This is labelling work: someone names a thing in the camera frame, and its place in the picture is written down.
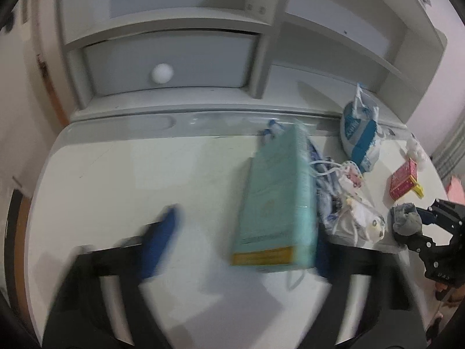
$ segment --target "plastic bag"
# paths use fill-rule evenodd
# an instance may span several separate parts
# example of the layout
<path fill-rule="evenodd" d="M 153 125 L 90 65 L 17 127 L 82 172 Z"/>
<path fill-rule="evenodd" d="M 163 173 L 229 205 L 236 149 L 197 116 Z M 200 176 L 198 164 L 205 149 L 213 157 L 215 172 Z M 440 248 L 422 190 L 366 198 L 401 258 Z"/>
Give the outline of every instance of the plastic bag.
<path fill-rule="evenodd" d="M 376 102 L 357 84 L 354 101 L 344 108 L 340 134 L 344 151 L 362 173 L 371 171 L 380 157 L 379 114 Z"/>
<path fill-rule="evenodd" d="M 327 169 L 326 164 L 334 167 Z M 313 172 L 319 187 L 319 218 L 330 236 L 329 240 L 354 247 L 382 240 L 386 230 L 385 221 L 373 207 L 358 167 L 351 161 L 337 164 L 316 160 L 310 165 L 319 167 L 318 170 L 314 168 Z"/>

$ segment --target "white drawer knob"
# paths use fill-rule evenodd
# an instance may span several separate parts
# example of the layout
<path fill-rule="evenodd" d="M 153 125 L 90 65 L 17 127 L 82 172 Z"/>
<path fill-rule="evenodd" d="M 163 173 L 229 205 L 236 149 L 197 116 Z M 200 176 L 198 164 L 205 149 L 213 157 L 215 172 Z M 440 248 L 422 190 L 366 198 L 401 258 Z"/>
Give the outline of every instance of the white drawer knob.
<path fill-rule="evenodd" d="M 156 83 L 167 83 L 173 78 L 174 70 L 169 64 L 158 64 L 152 71 L 152 80 Z"/>

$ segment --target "white bag with blue print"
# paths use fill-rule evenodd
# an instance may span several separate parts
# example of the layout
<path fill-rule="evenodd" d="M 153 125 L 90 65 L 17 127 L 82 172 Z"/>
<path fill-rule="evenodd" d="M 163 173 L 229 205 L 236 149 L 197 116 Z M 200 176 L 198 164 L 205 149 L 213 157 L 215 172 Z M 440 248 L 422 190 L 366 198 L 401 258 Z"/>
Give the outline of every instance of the white bag with blue print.
<path fill-rule="evenodd" d="M 379 115 L 376 102 L 357 84 L 353 102 L 344 108 L 340 133 L 344 151 L 362 173 L 371 171 L 380 157 Z"/>

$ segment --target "pink object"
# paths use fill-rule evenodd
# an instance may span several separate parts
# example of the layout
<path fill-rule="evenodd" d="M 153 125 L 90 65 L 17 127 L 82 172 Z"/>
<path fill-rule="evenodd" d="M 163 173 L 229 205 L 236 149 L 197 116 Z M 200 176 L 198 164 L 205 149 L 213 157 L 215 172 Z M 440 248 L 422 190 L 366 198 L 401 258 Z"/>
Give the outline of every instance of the pink object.
<path fill-rule="evenodd" d="M 350 181 L 352 181 L 353 187 L 362 187 L 362 180 L 360 178 L 361 176 L 351 165 L 349 165 L 346 169 L 345 175 Z"/>
<path fill-rule="evenodd" d="M 450 178 L 450 184 L 447 185 L 446 192 L 449 201 L 465 205 L 465 192 L 459 178 L 455 176 Z"/>
<path fill-rule="evenodd" d="M 409 192 L 417 185 L 417 164 L 408 159 L 391 176 L 391 187 L 389 194 L 393 200 L 398 200 L 401 196 Z"/>

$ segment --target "yellow label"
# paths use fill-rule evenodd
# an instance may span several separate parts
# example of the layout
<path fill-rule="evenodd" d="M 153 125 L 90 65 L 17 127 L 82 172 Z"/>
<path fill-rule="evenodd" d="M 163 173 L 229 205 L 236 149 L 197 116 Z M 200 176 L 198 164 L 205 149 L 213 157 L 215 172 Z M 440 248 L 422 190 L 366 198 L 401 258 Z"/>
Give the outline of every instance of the yellow label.
<path fill-rule="evenodd" d="M 259 252 L 235 253 L 232 265 L 286 265 L 292 262 L 293 247 L 269 249 Z"/>
<path fill-rule="evenodd" d="M 425 196 L 425 192 L 423 191 L 423 187 L 420 184 L 417 184 L 412 189 L 419 198 L 423 198 Z"/>

